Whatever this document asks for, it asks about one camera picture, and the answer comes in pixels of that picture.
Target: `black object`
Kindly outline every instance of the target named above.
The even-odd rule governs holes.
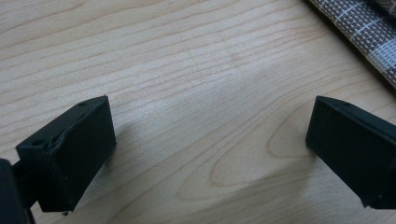
[[[396,208],[396,126],[352,104],[318,96],[306,145],[364,206]]]
[[[0,221],[14,215],[32,222],[30,209],[20,205],[35,201],[43,212],[73,211],[116,144],[106,96],[73,106],[17,145],[21,160],[12,172],[0,160]]]

